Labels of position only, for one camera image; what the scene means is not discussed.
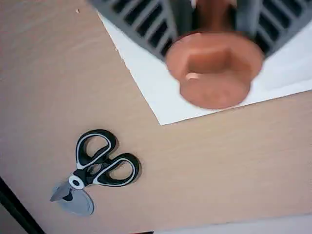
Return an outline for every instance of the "scissor handle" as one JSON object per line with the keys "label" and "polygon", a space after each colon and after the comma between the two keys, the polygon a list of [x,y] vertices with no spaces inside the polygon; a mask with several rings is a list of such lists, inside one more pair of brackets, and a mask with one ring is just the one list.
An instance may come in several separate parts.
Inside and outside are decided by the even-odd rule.
{"label": "scissor handle", "polygon": [[[107,145],[99,149],[92,157],[85,151],[87,140],[92,137],[102,137],[107,141]],[[108,154],[116,147],[116,137],[107,130],[95,129],[84,133],[76,145],[77,169],[84,169],[92,164],[102,163],[108,158]]]}
{"label": "scissor handle", "polygon": [[[126,162],[129,163],[132,171],[130,175],[125,179],[113,179],[110,177],[109,172],[118,167],[121,163]],[[133,182],[139,173],[140,170],[140,162],[139,160],[130,153],[121,154],[114,159],[108,159],[108,162],[103,164],[104,167],[102,170],[96,174],[93,179],[94,184],[111,186],[111,187],[121,187]]]}

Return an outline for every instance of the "paper sheet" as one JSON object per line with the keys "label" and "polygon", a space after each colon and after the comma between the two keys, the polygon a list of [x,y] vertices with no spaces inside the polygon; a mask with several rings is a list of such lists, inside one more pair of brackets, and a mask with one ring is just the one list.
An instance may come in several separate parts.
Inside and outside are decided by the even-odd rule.
{"label": "paper sheet", "polygon": [[[179,93],[178,82],[163,62],[132,42],[107,19],[100,18],[160,125],[222,111],[204,110],[186,102]],[[249,95],[239,106],[311,90],[311,38],[312,22],[266,60]]]}

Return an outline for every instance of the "black strip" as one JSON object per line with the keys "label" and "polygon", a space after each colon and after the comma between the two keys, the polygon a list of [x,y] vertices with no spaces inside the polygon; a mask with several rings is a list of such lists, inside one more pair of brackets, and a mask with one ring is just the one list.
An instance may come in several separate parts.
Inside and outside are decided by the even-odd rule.
{"label": "black strip", "polygon": [[6,185],[0,177],[0,202],[11,216],[27,231],[29,234],[44,234],[38,223],[32,218],[29,212],[21,204],[15,194]]}

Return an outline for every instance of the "scissor blade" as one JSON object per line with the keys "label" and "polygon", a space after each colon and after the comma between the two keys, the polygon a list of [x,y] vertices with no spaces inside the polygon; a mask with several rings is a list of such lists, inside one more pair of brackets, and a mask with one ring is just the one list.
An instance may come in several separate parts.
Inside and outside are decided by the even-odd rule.
{"label": "scissor blade", "polygon": [[54,194],[50,198],[50,201],[58,201],[58,200],[61,200],[63,197],[69,195],[71,187],[72,186],[68,182],[63,183],[54,192]]}

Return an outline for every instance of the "gray vent slats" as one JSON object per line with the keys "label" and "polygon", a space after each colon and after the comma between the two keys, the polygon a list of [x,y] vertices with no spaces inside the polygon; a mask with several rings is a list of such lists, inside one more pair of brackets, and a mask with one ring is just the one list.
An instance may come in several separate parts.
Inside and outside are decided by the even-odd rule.
{"label": "gray vent slats", "polygon": [[164,56],[182,31],[191,31],[189,0],[89,0],[130,39],[157,58]]}
{"label": "gray vent slats", "polygon": [[[297,32],[299,32],[312,19],[312,0],[261,0],[262,4],[249,6],[254,0],[238,0],[236,28],[253,39],[263,50],[266,56],[271,55],[286,42],[288,42]],[[257,17],[256,34],[250,31],[245,23],[244,27],[239,22],[250,17],[248,22]]]}

